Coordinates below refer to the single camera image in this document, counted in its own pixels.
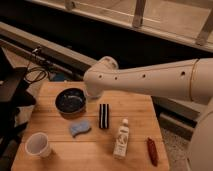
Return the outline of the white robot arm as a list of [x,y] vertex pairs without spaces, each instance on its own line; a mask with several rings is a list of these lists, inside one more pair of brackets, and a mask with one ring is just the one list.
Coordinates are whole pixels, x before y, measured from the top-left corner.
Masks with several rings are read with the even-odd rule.
[[105,90],[119,90],[205,105],[186,163],[188,171],[213,171],[213,58],[119,69],[116,60],[106,56],[85,72],[83,80],[92,99]]

